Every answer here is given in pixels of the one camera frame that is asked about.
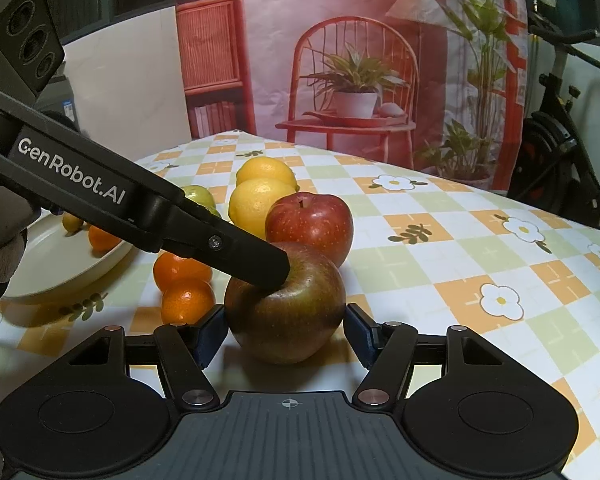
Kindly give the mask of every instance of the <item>crosshair mark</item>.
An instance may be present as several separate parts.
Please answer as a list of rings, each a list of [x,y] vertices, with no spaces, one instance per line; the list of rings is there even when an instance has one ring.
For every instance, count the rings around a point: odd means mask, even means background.
[[[302,404],[302,402],[298,402],[297,400],[289,397],[288,399],[285,399],[282,402],[279,402],[279,404],[282,404],[285,408],[287,408],[288,410],[291,410],[292,408],[295,408],[298,404]]]

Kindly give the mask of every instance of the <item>mandarin orange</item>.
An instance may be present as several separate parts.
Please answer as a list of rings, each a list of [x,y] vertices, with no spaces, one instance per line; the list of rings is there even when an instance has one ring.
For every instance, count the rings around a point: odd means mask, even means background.
[[[179,280],[162,295],[162,322],[194,324],[215,304],[216,296],[208,283],[195,278]]]
[[[89,226],[89,243],[94,251],[105,253],[121,242],[120,238],[110,235],[95,225]]]
[[[197,278],[203,282],[211,282],[213,270],[193,258],[181,258],[171,253],[162,253],[154,263],[154,281],[161,292],[171,283],[186,278]]]

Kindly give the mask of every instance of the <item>white flower pot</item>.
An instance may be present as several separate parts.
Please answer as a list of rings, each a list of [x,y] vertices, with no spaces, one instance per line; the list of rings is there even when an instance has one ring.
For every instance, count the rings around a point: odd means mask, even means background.
[[[378,94],[354,94],[352,92],[334,92],[333,105],[339,117],[369,119],[374,114]]]

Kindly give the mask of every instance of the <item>white plate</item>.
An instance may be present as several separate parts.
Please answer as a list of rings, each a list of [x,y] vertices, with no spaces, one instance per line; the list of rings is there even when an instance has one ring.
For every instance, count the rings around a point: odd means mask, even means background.
[[[132,248],[123,241],[106,254],[96,254],[86,228],[71,235],[61,216],[47,214],[30,225],[27,249],[4,298],[19,303],[61,299],[104,276]]]

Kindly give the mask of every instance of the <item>round pad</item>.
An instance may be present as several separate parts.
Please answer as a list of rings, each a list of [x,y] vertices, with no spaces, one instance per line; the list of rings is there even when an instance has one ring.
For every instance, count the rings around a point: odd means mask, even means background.
[[[113,411],[113,402],[101,394],[67,392],[40,406],[38,416],[42,424],[58,433],[86,433],[104,426]]]
[[[458,413],[466,425],[483,433],[507,434],[531,423],[534,412],[519,397],[501,392],[481,392],[465,397]]]
[[[535,478],[564,464],[578,434],[568,400],[540,380],[481,388],[462,379],[426,384],[405,405],[404,429],[424,456],[490,480]]]
[[[79,389],[26,383],[0,404],[6,461],[44,478],[124,469],[153,453],[169,427],[164,399],[129,378]]]

